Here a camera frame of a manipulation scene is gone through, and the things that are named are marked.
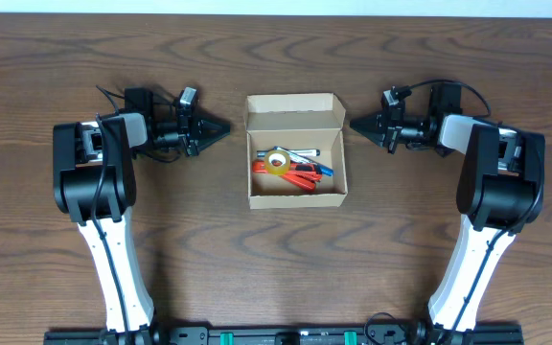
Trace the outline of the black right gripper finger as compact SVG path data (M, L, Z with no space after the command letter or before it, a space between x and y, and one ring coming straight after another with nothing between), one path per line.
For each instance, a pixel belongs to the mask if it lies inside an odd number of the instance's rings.
M378 147L384 147L385 133L378 129L371 129L368 126L352 126L352 129L376 144Z
M350 121L350 128L354 130L378 130L382 112L377 111Z

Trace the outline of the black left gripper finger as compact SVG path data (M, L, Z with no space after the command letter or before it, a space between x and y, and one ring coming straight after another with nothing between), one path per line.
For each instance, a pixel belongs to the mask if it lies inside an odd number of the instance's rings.
M217 141L225 138L230 134L230 130L221 129L205 129L202 130L196 139L194 139L195 153L200 154L202 151L214 145Z
M200 118L198 120L199 126L203 132L229 132L230 125L227 122L221 120Z

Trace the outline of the red utility knife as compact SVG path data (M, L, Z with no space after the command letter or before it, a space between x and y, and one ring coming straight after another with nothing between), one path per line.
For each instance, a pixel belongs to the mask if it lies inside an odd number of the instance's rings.
M252 164L253 173L270 173L278 176L295 175L309 181L318 182L322 179L323 173L317 165L308 163L290 163L282 167L269 167L266 162L256 160Z

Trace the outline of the blue whiteboard marker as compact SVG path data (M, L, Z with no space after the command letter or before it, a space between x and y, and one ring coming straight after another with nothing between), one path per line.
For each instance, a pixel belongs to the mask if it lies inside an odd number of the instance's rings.
M291 152L291 149L285 149L285 148L279 147L279 146L276 146L275 149L276 150L283 150L283 151L287 152L289 154L291 162L302 163L302 164L313 164L313 165L316 165L319 168L319 171L321 171L322 174L324 174L326 176L333 176L334 175L334 171L331 168L329 168L329 167L327 167L327 166L325 166L321 163L318 163L317 161L314 160L314 157L300 156L298 154L295 154L295 153Z

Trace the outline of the cardboard box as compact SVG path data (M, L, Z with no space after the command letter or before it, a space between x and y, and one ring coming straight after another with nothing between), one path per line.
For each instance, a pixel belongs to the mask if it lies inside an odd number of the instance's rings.
M244 113L247 161L260 151L317 150L312 160L333 171L315 183L314 191L269 174L248 173L252 209L338 207L348 194L343 124L346 110L333 93L252 95Z

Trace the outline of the clear yellowish tape roll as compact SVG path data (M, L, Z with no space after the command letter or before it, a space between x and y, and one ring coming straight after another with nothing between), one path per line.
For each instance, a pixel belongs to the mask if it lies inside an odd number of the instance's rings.
M281 149L268 151L264 156L265 170L273 175L284 175L290 169L289 154Z

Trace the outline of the black whiteboard marker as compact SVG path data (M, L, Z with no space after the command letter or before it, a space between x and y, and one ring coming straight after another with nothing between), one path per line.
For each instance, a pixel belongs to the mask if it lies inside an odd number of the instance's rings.
M291 152L304 157L316 157L320 155L319 149L292 149ZM257 150L256 155L258 158L263 158L267 154L267 150Z

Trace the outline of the red multi-tool pocket knife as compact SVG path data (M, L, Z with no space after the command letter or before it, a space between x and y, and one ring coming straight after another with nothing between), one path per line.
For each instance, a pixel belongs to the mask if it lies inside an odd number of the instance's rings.
M284 174L281 178L307 192L313 192L316 188L315 182L303 175Z

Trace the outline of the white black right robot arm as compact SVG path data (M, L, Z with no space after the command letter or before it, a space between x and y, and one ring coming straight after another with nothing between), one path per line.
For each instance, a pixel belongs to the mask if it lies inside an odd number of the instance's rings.
M522 228L541 212L545 138L483 116L440 109L410 120L388 105L350 122L376 145L395 152L428 147L463 154L456 205L459 235L446 273L427 303L428 320L408 328L407 344L471 344L476 314L497 264Z

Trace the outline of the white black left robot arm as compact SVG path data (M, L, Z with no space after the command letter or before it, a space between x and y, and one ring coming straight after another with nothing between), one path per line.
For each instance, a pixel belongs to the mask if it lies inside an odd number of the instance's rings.
M137 187L133 156L149 144L193 155L223 139L230 125L192 106L152 124L146 110L115 108L92 122L53 129L53 189L59 210L78 226L95 264L106 307L97 331L49 331L47 344L168 344L142 278L131 230Z

